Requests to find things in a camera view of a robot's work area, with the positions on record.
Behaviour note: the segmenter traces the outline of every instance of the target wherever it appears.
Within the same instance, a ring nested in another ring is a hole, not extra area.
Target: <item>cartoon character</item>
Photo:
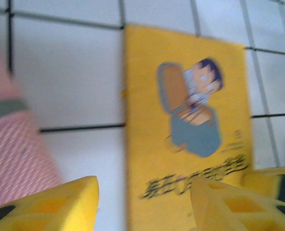
[[[171,114],[172,143],[203,157],[212,155],[221,139],[216,111],[207,102],[223,88],[215,61],[203,59],[186,71],[178,63],[163,63],[158,84],[162,105]]]

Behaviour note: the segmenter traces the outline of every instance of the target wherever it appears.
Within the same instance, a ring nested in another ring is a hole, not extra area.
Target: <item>pink fabric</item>
[[[0,60],[0,101],[21,94]],[[0,118],[0,206],[61,184],[29,111]]]

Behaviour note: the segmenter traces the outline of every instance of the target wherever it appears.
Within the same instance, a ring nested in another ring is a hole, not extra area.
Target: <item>book cover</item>
[[[195,176],[240,186],[251,169],[241,45],[143,26],[125,29],[130,231],[194,231]]]

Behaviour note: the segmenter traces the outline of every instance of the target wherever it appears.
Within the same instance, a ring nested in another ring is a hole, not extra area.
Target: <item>white tile floor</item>
[[[246,53],[255,167],[285,166],[285,4],[119,1],[12,0],[9,59],[8,1],[0,0],[0,53],[8,66],[12,64],[41,127],[47,131],[107,126],[43,133],[66,180],[98,176],[95,231],[125,230],[124,119],[119,96],[124,22],[251,47]]]

